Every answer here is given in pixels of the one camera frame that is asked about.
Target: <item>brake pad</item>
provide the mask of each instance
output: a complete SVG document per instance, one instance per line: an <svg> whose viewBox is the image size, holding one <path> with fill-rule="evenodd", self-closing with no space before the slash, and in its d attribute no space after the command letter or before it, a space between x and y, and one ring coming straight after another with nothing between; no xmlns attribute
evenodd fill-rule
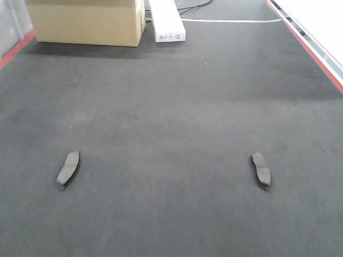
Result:
<svg viewBox="0 0 343 257"><path fill-rule="evenodd" d="M70 153L65 160L62 170L58 174L57 183L65 188L72 181L79 167L80 151Z"/></svg>
<svg viewBox="0 0 343 257"><path fill-rule="evenodd" d="M256 152L251 156L251 163L255 171L257 184L266 189L271 184L271 174L264 157L261 153Z"/></svg>

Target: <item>white wall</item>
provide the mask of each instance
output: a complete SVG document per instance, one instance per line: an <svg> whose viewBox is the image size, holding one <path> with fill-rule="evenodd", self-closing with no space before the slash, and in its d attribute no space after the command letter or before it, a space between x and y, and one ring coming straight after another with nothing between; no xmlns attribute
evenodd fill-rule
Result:
<svg viewBox="0 0 343 257"><path fill-rule="evenodd" d="M343 67L342 0L274 0Z"/></svg>
<svg viewBox="0 0 343 257"><path fill-rule="evenodd" d="M0 58L31 30L24 0L0 0Z"/></svg>

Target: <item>black cable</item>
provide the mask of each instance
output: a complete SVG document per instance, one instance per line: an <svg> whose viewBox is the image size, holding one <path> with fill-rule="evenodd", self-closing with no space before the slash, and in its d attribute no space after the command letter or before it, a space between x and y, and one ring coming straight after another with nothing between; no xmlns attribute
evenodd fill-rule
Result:
<svg viewBox="0 0 343 257"><path fill-rule="evenodd" d="M206 3L203 3L203 4L198 4L198 5L195 5L195 6L190 6L190 7L184 7L184 8L179 8L177 9L178 11L182 11L182 10L185 10L183 12L180 13L180 15L186 13L186 12L189 12L190 10L193 10L194 8L199 8L199 7L204 7L204 6L207 6L209 4L211 4L213 2L213 0L209 0L207 1Z"/></svg>

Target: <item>white line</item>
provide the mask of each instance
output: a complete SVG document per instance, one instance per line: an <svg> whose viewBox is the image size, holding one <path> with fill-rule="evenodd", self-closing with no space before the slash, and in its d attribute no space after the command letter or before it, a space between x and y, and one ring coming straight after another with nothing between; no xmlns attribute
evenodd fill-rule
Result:
<svg viewBox="0 0 343 257"><path fill-rule="evenodd" d="M281 21L281 19L275 20L196 20L196 19L181 19L182 21L191 22L208 22L208 23L272 23Z"/></svg>

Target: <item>floor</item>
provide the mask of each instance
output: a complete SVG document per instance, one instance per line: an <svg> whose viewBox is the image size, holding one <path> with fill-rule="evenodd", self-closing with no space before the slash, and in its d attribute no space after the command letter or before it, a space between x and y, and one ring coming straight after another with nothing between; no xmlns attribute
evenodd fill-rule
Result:
<svg viewBox="0 0 343 257"><path fill-rule="evenodd" d="M342 94L281 22L184 24L138 48L34 39L0 71L0 256L343 256Z"/></svg>

